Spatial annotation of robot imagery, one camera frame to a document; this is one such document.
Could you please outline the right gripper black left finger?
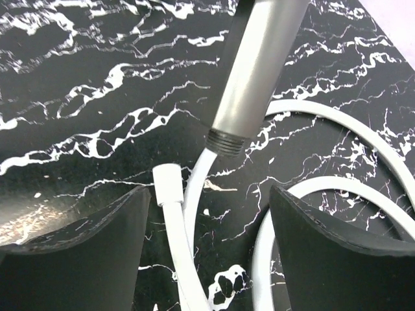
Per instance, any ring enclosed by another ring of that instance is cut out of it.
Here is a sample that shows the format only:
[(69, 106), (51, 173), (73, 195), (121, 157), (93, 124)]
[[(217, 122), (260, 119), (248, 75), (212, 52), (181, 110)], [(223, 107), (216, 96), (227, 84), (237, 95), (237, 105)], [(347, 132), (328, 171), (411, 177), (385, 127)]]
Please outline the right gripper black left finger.
[(131, 310), (150, 192), (24, 244), (1, 246), (2, 310)]

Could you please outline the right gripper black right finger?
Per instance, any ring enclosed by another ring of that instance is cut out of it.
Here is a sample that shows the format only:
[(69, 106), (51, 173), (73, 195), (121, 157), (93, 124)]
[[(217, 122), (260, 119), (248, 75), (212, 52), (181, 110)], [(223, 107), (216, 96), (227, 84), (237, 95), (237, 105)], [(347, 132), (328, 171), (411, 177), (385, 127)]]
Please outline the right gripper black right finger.
[(269, 204), (293, 310), (414, 309), (414, 243), (347, 224), (278, 186)]

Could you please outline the grey shower head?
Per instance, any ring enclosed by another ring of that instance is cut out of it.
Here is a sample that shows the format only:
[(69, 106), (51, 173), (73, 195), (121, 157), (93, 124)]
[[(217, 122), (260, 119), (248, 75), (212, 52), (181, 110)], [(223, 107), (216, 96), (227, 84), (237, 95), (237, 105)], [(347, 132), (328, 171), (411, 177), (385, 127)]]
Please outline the grey shower head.
[(207, 149), (235, 157), (259, 131), (308, 1), (239, 1), (202, 116)]

